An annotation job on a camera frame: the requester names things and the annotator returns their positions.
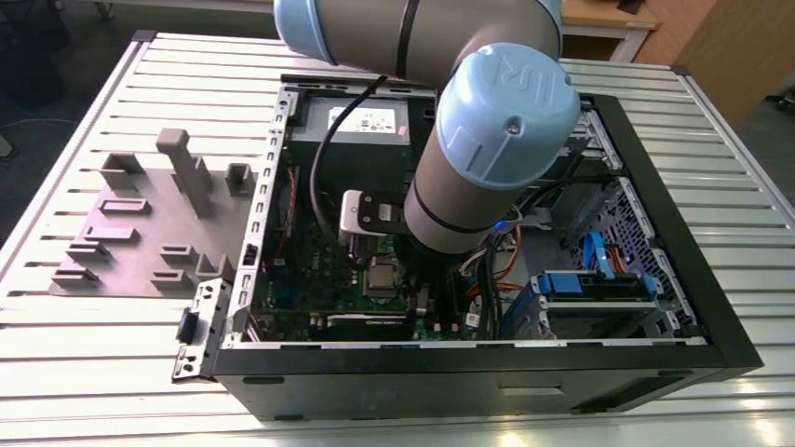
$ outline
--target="red cable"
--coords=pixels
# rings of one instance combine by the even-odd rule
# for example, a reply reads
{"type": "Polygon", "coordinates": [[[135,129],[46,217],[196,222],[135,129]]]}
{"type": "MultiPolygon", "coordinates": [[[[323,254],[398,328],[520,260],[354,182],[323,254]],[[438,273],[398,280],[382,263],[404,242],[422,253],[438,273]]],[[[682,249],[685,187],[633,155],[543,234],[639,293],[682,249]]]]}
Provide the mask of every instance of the red cable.
{"type": "Polygon", "coordinates": [[[299,185],[296,183],[296,173],[294,172],[292,168],[287,169],[287,175],[290,175],[290,208],[287,209],[287,218],[284,219],[284,232],[282,233],[282,239],[279,241],[279,248],[276,249],[276,255],[274,256],[274,261],[276,261],[282,255],[282,249],[284,248],[284,242],[287,241],[287,231],[290,229],[290,225],[294,222],[294,213],[296,211],[296,195],[299,192],[299,185]]]}

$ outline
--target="floor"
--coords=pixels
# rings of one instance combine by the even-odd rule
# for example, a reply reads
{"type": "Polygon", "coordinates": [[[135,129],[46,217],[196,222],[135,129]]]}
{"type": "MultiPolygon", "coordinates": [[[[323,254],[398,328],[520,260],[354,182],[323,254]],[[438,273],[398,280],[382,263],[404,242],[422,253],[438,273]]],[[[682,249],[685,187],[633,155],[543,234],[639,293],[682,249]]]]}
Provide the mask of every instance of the floor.
{"type": "MultiPolygon", "coordinates": [[[[16,157],[0,160],[0,245],[74,130],[62,122],[3,126],[36,117],[80,121],[136,30],[276,37],[271,16],[227,11],[116,5],[116,18],[103,22],[91,3],[67,2],[63,20],[72,45],[52,55],[67,84],[63,99],[24,109],[0,97],[0,135],[16,148],[16,157]]],[[[795,201],[795,115],[763,103],[739,133],[789,200],[795,201]]]]}

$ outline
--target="workbench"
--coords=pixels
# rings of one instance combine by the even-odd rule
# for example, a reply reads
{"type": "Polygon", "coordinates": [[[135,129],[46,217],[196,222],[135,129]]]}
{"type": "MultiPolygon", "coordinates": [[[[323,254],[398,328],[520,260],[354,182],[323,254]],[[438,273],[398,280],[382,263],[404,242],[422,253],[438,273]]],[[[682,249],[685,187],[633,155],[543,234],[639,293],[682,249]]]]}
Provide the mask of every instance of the workbench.
{"type": "Polygon", "coordinates": [[[111,152],[136,154],[144,168],[168,168],[154,145],[164,127],[188,130],[190,150],[211,170],[232,162],[260,169],[280,76],[374,76],[310,60],[279,41],[136,36],[0,251],[0,439],[127,447],[667,447],[671,437],[679,445],[795,443],[795,214],[697,83],[653,65],[563,61],[581,91],[622,101],[763,369],[626,414],[589,417],[262,425],[220,385],[172,385],[174,336],[190,300],[47,294],[106,186],[96,169],[111,152]]]}

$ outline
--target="side panel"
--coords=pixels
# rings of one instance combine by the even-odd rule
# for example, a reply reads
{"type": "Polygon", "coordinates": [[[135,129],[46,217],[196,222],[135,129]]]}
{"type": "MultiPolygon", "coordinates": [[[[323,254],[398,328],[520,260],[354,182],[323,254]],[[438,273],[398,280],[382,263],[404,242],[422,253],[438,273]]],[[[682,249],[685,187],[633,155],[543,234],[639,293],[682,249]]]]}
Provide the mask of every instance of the side panel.
{"type": "Polygon", "coordinates": [[[263,421],[594,413],[683,388],[657,370],[219,376],[263,421]]]}

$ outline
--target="wooden cabinet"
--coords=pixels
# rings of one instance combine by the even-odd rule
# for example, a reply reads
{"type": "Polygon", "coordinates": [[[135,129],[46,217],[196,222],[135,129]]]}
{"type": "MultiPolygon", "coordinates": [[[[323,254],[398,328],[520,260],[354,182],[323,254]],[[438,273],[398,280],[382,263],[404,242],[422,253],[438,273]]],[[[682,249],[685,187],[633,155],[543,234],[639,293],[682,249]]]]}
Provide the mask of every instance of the wooden cabinet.
{"type": "Polygon", "coordinates": [[[795,1],[646,2],[662,26],[635,62],[683,65],[739,126],[795,69],[795,1]]]}

